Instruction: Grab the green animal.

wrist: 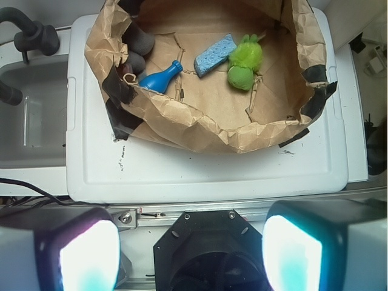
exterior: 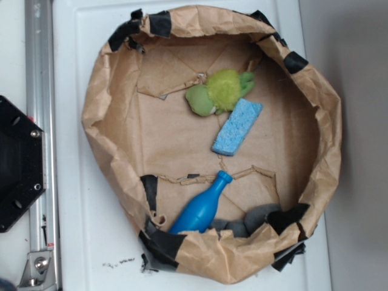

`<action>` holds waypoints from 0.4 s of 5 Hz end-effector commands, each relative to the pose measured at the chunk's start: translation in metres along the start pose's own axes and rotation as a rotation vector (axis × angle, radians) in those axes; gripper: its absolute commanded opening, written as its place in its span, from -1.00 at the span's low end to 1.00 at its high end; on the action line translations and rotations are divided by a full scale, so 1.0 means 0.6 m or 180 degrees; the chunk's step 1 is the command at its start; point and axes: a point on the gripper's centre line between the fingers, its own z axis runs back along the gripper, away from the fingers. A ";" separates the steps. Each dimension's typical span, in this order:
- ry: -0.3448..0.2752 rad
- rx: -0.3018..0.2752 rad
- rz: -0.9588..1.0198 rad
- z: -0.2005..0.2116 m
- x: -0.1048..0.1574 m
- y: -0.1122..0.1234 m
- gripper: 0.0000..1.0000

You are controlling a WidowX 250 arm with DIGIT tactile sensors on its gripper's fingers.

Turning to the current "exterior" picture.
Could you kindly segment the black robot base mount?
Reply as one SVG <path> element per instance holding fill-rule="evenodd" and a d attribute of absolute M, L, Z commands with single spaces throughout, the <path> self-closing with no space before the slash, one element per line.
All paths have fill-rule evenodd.
<path fill-rule="evenodd" d="M 45 190 L 43 137 L 27 115 L 1 96 L 1 233 Z"/>

